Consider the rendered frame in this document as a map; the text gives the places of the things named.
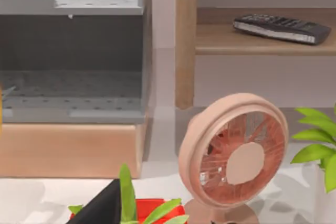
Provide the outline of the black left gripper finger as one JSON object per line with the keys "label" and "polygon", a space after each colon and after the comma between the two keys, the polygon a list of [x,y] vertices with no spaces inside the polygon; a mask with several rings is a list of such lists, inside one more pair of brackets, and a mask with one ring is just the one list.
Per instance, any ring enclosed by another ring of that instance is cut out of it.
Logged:
{"label": "black left gripper finger", "polygon": [[66,224],[119,224],[120,220],[120,182],[114,179]]}

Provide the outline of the green plant in red pot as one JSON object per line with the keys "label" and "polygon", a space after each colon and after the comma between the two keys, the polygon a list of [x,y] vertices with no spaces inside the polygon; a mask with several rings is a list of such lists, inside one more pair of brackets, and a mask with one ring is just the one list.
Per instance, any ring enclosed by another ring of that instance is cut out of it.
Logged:
{"label": "green plant in red pot", "polygon": [[[119,224],[187,224],[189,215],[185,213],[180,198],[170,200],[163,198],[137,199],[131,173],[126,164],[121,165],[118,179],[121,195],[121,220]],[[69,206],[70,219],[84,206]]]}

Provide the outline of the pale wooden drawer front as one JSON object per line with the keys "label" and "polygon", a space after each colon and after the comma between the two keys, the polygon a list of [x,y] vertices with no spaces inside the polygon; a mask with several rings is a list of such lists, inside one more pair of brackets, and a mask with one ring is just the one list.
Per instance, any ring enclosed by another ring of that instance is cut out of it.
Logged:
{"label": "pale wooden drawer front", "polygon": [[146,124],[4,124],[0,177],[138,178]]}

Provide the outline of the pink desk fan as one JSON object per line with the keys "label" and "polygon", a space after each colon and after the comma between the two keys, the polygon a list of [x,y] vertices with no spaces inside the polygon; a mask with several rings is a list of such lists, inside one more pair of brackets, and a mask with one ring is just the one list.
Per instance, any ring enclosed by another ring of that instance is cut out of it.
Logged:
{"label": "pink desk fan", "polygon": [[248,206],[271,181],[289,138],[284,114],[251,93],[223,97],[195,115],[178,166],[192,195],[188,224],[259,224]]}

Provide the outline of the green leafy plant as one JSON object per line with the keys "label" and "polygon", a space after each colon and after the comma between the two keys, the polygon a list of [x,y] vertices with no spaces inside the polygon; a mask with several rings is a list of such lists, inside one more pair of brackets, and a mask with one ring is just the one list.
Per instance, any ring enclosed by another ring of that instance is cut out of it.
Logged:
{"label": "green leafy plant", "polygon": [[328,194],[336,190],[336,121],[324,112],[297,107],[295,110],[303,115],[298,122],[311,126],[292,135],[295,140],[311,141],[291,160],[291,164],[319,162],[318,169],[324,172],[324,190]]}

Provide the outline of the wooden open shelf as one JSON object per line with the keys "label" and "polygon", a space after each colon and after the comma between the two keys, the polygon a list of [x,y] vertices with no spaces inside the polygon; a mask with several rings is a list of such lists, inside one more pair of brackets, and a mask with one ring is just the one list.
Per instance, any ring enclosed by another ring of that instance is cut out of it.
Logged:
{"label": "wooden open shelf", "polygon": [[229,20],[244,8],[198,8],[175,0],[175,106],[204,106],[239,91],[261,94],[284,108],[327,108],[336,101],[336,8],[289,8],[331,26],[319,46],[243,35]]}

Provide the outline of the black remote control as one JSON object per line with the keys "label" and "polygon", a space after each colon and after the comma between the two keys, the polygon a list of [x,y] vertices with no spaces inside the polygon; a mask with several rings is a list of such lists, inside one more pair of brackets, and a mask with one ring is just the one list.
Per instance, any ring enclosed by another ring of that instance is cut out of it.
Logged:
{"label": "black remote control", "polygon": [[319,45],[331,33],[331,28],[301,19],[265,14],[249,14],[234,19],[233,27],[259,37]]}

